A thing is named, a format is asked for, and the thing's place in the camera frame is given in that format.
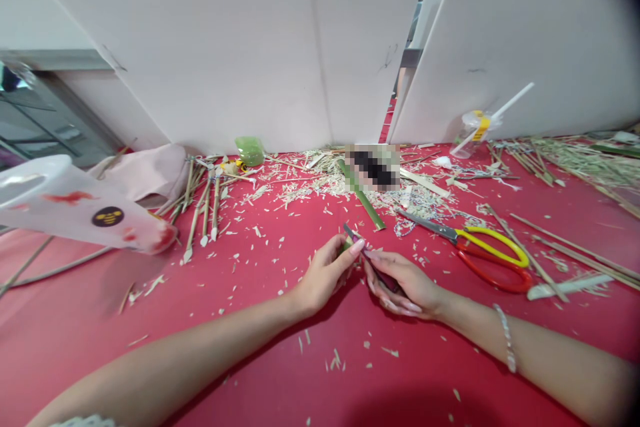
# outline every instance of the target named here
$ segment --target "pixelated area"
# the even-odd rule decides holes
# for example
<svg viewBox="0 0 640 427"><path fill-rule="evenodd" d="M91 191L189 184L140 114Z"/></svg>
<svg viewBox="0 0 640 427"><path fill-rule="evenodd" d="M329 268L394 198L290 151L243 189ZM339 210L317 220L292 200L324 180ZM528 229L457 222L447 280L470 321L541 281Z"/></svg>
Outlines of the pixelated area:
<svg viewBox="0 0 640 427"><path fill-rule="evenodd" d="M400 190L400 157L395 145L345 145L345 163L358 185L350 190Z"/></svg>

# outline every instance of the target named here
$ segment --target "long fingernail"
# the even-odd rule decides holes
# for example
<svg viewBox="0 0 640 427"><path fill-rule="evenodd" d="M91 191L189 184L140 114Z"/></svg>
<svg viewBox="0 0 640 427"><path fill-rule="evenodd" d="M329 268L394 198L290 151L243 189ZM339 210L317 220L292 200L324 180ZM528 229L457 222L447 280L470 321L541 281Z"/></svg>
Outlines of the long fingernail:
<svg viewBox="0 0 640 427"><path fill-rule="evenodd" d="M403 314L406 317L417 317L418 314L416 314L415 312L412 312L411 310L407 310L407 309L398 309L400 311L401 314Z"/></svg>
<svg viewBox="0 0 640 427"><path fill-rule="evenodd" d="M371 260L380 260L380 256L377 254L377 252L373 252L371 250L365 250L362 254L365 257L370 258Z"/></svg>
<svg viewBox="0 0 640 427"><path fill-rule="evenodd" d="M418 314L422 314L422 309L413 302L410 302L409 300L401 300L400 303L404 308L417 312Z"/></svg>
<svg viewBox="0 0 640 427"><path fill-rule="evenodd" d="M351 247L349 247L349 253L353 254L353 255L357 255L357 254L360 253L360 251L362 250L362 248L364 246L365 246L365 240L364 239L360 239L355 244L353 244Z"/></svg>
<svg viewBox="0 0 640 427"><path fill-rule="evenodd" d="M395 304L392 304L389 300L383 298L381 299L381 301L383 304L385 304L385 307L391 310L392 312L396 312L396 313L400 312L400 309Z"/></svg>

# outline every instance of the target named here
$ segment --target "woman's left hand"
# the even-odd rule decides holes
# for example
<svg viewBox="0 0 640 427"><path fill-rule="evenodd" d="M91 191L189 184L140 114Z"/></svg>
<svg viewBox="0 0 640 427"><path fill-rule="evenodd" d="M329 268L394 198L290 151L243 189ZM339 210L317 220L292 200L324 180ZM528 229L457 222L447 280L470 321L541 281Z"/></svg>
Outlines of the woman's left hand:
<svg viewBox="0 0 640 427"><path fill-rule="evenodd" d="M342 254L345 237L336 235L320 247L311 260L307 273L291 290L295 303L307 317L315 315L325 306L341 276L358 258L365 241L360 239Z"/></svg>

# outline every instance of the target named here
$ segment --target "scissors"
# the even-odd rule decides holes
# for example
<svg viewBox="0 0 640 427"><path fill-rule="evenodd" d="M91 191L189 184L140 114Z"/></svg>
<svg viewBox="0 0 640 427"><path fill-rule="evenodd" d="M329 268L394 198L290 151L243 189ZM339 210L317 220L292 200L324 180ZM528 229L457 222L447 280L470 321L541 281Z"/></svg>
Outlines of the scissors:
<svg viewBox="0 0 640 427"><path fill-rule="evenodd" d="M533 285L531 274L523 270L523 268L529 266L529 258L520 247L518 247L514 242L506 238L504 235L482 227L467 227L464 230L453 229L447 226L434 224L433 222L420 217L416 217L402 209L396 209L396 212L398 212L402 216L405 216L412 222L422 225L424 228L427 228L432 232L435 232L436 234L448 239L458 249L458 256L465 264L467 264L467 267L473 270L482 280L488 282L492 286L497 287L500 290L504 290L505 292L511 292L512 294L522 294L527 292ZM491 247L489 244L486 244L479 238L471 235L472 232L476 234L487 234L488 236L498 239L500 242L513 250L513 252L518 257L517 260L503 254L502 252ZM469 242L460 242L461 238L468 240L469 242L471 242L471 244L475 244L479 248L474 248ZM510 269L520 276L522 282L516 285L502 284L501 282L498 282L497 280L493 279L488 274L480 270L471 261L471 258L469 258L467 254L489 260L494 264L498 264Z"/></svg>
<svg viewBox="0 0 640 427"><path fill-rule="evenodd" d="M357 242L360 239L360 237L357 236L354 233L354 231L351 230L346 223L343 225L343 227L345 229L345 232L347 232L347 235L349 236L349 238L351 238L351 241L353 243ZM380 272L377 268L373 266L373 264L371 264L371 268L373 269L373 272L375 273L375 275L378 277L378 280L382 282L385 285L385 287L388 288L391 292L393 292L394 294L402 295L403 297L407 296L407 294L405 294L404 290L402 290L402 287L400 286L400 284L398 284L398 281L395 278L385 274L384 272Z"/></svg>

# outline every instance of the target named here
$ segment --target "bracelet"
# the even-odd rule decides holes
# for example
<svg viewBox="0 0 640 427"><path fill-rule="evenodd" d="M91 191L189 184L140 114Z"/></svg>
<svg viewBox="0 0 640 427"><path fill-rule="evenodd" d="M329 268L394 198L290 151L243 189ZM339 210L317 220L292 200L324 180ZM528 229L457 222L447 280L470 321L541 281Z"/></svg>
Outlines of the bracelet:
<svg viewBox="0 0 640 427"><path fill-rule="evenodd" d="M498 312L498 316L500 317L500 322L502 322L502 328L505 330L505 337L507 338L507 366L509 367L509 371L512 374L515 374L515 354L513 353L513 344L511 343L511 331L509 330L509 324L507 323L507 316L502 311L498 304L493 304L493 308L495 308L496 312Z"/></svg>

